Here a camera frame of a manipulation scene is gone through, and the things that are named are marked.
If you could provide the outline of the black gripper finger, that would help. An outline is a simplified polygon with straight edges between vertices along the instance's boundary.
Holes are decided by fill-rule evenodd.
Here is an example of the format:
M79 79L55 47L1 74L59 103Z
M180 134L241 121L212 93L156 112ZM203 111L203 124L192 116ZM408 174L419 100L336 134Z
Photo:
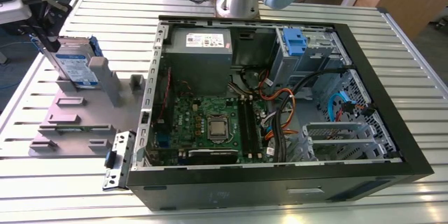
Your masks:
M48 36L45 30L41 28L31 29L31 41L40 51L59 51L60 49L57 37Z

